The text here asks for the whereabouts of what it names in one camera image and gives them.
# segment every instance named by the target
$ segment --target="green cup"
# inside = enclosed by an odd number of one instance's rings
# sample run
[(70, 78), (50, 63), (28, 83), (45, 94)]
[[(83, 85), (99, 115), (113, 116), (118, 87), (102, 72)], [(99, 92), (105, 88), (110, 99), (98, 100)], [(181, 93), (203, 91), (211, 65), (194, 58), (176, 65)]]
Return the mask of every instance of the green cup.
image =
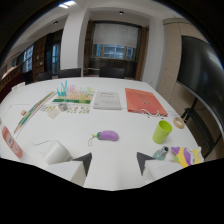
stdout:
[(153, 134), (153, 141), (157, 144), (164, 142), (166, 137), (172, 131), (172, 126), (167, 121), (160, 121)]

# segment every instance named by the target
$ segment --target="booklet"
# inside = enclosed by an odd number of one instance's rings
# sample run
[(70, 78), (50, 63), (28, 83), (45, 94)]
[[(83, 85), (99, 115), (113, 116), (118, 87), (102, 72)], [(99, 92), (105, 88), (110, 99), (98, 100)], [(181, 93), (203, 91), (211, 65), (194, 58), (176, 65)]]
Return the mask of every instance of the booklet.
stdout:
[(142, 113), (142, 109), (155, 115), (167, 116), (167, 112), (151, 92), (125, 88), (128, 112)]
[(121, 110), (119, 95), (116, 92), (97, 92), (94, 109)]

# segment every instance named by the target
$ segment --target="tape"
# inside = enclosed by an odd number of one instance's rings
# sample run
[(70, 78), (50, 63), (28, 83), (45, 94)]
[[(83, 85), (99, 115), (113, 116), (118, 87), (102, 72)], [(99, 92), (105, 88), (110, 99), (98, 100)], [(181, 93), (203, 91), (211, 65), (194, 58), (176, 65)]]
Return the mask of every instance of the tape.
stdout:
[(181, 118), (179, 118), (179, 117), (175, 117), (175, 118), (173, 119), (173, 123), (174, 123), (174, 125), (175, 125), (177, 128), (180, 128), (180, 129), (183, 129), (184, 126), (185, 126), (184, 121), (183, 121)]

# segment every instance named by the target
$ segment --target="toy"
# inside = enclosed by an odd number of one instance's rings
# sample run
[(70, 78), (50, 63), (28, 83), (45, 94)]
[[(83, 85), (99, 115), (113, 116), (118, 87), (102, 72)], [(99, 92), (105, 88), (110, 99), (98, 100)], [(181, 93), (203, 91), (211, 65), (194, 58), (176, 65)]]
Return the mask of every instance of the toy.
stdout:
[(92, 139), (98, 138), (99, 140), (111, 140), (111, 141), (117, 141), (118, 140), (118, 134), (114, 131), (101, 131), (98, 132), (97, 135), (92, 134), (92, 138), (89, 140), (89, 146), (92, 145)]
[(164, 160), (168, 152), (169, 152), (169, 148), (166, 146), (163, 146), (162, 149), (157, 150), (154, 153), (153, 158), (157, 160)]
[(174, 157), (175, 162), (179, 163), (184, 168), (204, 162), (204, 158), (201, 154), (201, 147), (198, 147), (197, 149), (171, 147), (171, 150), (176, 155)]

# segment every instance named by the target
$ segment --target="purple toy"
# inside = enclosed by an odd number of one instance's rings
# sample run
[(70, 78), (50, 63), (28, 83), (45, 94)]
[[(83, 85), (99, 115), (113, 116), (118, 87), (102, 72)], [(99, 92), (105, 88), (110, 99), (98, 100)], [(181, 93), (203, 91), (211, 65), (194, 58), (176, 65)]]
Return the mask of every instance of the purple toy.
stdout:
[(118, 140), (118, 134), (114, 131), (101, 131), (98, 132), (97, 135), (92, 134), (92, 138), (89, 140), (89, 146), (92, 145), (92, 139), (98, 138), (99, 140), (111, 140), (111, 141), (117, 141)]

